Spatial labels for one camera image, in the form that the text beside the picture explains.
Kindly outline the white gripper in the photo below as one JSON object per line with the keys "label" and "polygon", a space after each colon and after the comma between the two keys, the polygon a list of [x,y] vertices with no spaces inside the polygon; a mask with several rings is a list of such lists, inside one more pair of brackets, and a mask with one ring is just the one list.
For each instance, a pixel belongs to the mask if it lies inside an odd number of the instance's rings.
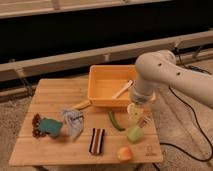
{"label": "white gripper", "polygon": [[151,121],[150,116],[146,116],[144,118],[141,118],[141,116],[144,113],[144,108],[139,106],[139,105],[136,105],[135,103],[131,103],[127,106],[127,113],[128,113],[129,122],[130,123],[137,123],[138,122],[138,126],[140,128],[144,127],[146,124],[148,124]]}

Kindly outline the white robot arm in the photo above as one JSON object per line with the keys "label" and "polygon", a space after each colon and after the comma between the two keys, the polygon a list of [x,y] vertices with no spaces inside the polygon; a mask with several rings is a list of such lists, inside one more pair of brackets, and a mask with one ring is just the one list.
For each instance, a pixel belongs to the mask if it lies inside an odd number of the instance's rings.
{"label": "white robot arm", "polygon": [[148,52],[135,62],[136,79],[130,88],[130,100],[143,105],[151,101],[159,84],[165,84],[213,109],[213,75],[176,65],[170,50]]}

